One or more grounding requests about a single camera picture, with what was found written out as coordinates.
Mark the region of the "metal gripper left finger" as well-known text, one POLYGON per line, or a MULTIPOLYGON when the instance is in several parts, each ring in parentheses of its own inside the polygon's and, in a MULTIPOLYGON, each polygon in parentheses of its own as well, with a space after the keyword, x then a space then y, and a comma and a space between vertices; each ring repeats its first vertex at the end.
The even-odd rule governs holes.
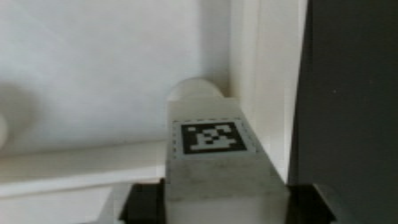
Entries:
POLYGON ((167 224, 163 185, 158 183, 136 183, 131 186, 119 220, 122 224, 167 224))

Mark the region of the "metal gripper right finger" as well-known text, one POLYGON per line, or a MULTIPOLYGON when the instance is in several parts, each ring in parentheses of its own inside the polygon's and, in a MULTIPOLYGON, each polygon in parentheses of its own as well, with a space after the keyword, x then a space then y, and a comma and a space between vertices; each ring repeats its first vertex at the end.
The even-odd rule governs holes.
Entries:
POLYGON ((335 221, 328 205, 312 185, 289 185, 286 224, 330 224, 335 221))

